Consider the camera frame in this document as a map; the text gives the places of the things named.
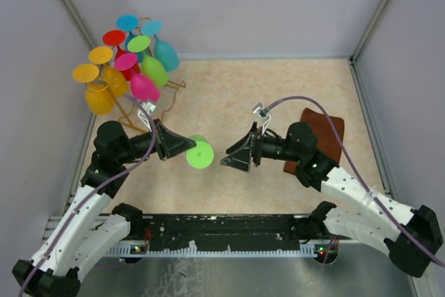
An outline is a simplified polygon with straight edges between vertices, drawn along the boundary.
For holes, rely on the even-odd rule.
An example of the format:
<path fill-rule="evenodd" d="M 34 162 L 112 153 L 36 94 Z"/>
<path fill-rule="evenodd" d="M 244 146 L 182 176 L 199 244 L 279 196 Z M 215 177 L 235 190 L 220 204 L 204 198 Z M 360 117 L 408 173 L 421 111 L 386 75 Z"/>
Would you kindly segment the green wine glass front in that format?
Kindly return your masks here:
<path fill-rule="evenodd" d="M 208 168 L 214 159 L 214 151 L 205 137 L 201 135 L 192 135 L 189 137 L 196 144 L 195 147 L 186 151 L 186 160 L 188 164 L 196 169 Z"/>

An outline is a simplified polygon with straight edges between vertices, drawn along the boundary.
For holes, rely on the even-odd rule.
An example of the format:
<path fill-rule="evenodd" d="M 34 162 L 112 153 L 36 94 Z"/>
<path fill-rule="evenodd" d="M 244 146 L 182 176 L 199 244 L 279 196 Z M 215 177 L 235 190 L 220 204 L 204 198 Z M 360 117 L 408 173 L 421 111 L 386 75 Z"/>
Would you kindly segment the pink wine glass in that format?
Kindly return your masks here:
<path fill-rule="evenodd" d="M 119 71 L 128 70 L 131 72 L 130 89 L 136 99 L 156 103 L 161 96 L 160 91 L 151 79 L 133 69 L 137 60 L 136 54 L 126 53 L 115 60 L 114 67 Z"/>

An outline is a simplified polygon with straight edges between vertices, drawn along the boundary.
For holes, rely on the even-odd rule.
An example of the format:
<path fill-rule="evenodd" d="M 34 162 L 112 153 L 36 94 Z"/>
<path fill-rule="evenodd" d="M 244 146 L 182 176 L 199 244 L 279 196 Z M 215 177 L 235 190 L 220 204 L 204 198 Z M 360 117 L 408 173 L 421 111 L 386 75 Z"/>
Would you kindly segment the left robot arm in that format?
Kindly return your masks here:
<path fill-rule="evenodd" d="M 194 148 L 196 142 L 152 121 L 152 131 L 130 138 L 117 121 L 101 124 L 95 151 L 74 199 L 40 249 L 30 260 L 19 260 L 12 273 L 23 296 L 76 296 L 96 263 L 126 237 L 145 230 L 143 213 L 120 204 L 95 230 L 92 224 L 120 190 L 129 173 L 152 153 L 170 159 Z"/>

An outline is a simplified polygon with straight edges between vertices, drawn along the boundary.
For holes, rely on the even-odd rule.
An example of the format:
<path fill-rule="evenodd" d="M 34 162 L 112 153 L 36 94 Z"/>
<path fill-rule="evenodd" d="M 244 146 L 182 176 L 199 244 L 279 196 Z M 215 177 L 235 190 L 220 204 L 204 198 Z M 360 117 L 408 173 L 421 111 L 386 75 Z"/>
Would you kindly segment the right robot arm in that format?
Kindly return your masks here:
<path fill-rule="evenodd" d="M 292 161 L 296 178 L 307 188 L 354 208 L 345 211 L 323 202 L 311 213 L 311 232 L 354 239 L 379 250 L 402 272 L 420 278 L 444 240 L 435 212 L 399 203 L 379 191 L 366 188 L 346 169 L 318 150 L 318 139 L 306 122 L 294 122 L 285 138 L 267 136 L 257 125 L 229 147 L 221 165 L 248 172 L 262 159 Z"/>

